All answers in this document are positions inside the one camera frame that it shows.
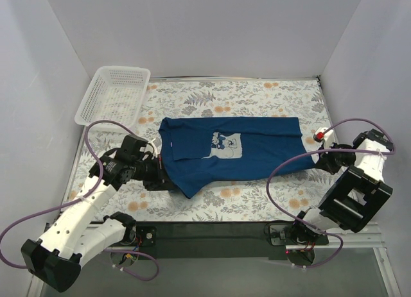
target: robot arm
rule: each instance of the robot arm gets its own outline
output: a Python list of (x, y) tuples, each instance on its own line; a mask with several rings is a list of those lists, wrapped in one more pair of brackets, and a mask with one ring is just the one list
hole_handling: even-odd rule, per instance
[(162, 169), (161, 159), (150, 157), (146, 145), (146, 140), (127, 135), (114, 158), (100, 158), (104, 172), (98, 188), (83, 197), (98, 181), (100, 169), (95, 164), (76, 197), (82, 201), (67, 208), (36, 241), (28, 239), (23, 244), (21, 252), (30, 273), (63, 292), (74, 283), (81, 268), (106, 247), (135, 241), (136, 221), (120, 212), (105, 218), (99, 228), (83, 234), (100, 208), (131, 179), (144, 180), (150, 189), (175, 187)]
[[(379, 151), (392, 151), (392, 143), (376, 130), (363, 132), (353, 142), (353, 146), (335, 143), (333, 130), (323, 134), (326, 128), (314, 134), (321, 149), (349, 148)], [(315, 167), (331, 174), (341, 167), (347, 167), (340, 178), (327, 191), (319, 205), (301, 211), (298, 218), (316, 226), (319, 230), (341, 228), (359, 232), (375, 216), (382, 205), (390, 198), (392, 188), (384, 183), (382, 171), (386, 156), (365, 153), (324, 153)], [(349, 196), (354, 193), (356, 199)], [(296, 221), (290, 230), (295, 241), (315, 242), (318, 232)]]

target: table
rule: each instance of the table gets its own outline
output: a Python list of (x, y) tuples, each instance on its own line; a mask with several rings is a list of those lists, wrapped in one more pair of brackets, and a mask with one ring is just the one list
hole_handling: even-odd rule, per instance
[[(307, 151), (319, 148), (312, 139), (313, 132), (330, 125), (317, 80), (162, 80), (150, 82), (133, 130), (147, 140), (159, 141), (157, 131), (164, 117), (212, 116), (296, 116)], [(119, 146), (123, 137), (122, 133), (90, 134), (98, 155)], [(82, 138), (65, 201), (76, 196), (94, 163)], [(278, 176), (272, 181), (271, 193), (282, 207), (297, 215), (301, 209), (318, 204), (335, 178), (316, 169)], [(214, 182), (187, 199), (181, 193), (148, 192), (141, 182), (131, 181), (122, 186), (94, 220), (102, 221), (103, 216), (117, 211), (130, 214), (137, 221), (290, 220), (269, 202), (265, 182)]]

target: white enclosure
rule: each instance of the white enclosure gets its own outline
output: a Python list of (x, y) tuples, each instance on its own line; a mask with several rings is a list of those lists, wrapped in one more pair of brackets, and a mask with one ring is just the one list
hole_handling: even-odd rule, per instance
[[(403, 296), (411, 259), (408, 121), (411, 0), (0, 0), (0, 230), (61, 202), (80, 138), (74, 115), (104, 65), (144, 67), (152, 77), (320, 75), (334, 122), (364, 117), (398, 147), (385, 181), (394, 195), (377, 220)], [(337, 130), (350, 143), (368, 126)], [(19, 225), (2, 252), (49, 217)], [(25, 270), (0, 265), (0, 295), (25, 296)]]
[(49, 0), (89, 76), (318, 76), (360, 0)]

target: t-shirt print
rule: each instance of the t-shirt print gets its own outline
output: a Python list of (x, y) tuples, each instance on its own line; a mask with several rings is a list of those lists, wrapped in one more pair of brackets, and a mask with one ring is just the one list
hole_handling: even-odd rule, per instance
[(241, 134), (226, 134), (214, 132), (211, 140), (211, 152), (208, 157), (216, 156), (221, 159), (237, 159), (243, 156)]

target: white basket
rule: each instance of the white basket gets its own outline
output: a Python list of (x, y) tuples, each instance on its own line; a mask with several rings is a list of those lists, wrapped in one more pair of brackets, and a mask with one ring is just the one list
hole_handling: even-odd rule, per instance
[[(109, 119), (130, 128), (135, 125), (146, 94), (150, 71), (138, 67), (104, 66), (96, 71), (74, 120), (88, 126)], [(116, 125), (97, 124), (92, 130), (124, 132)]]

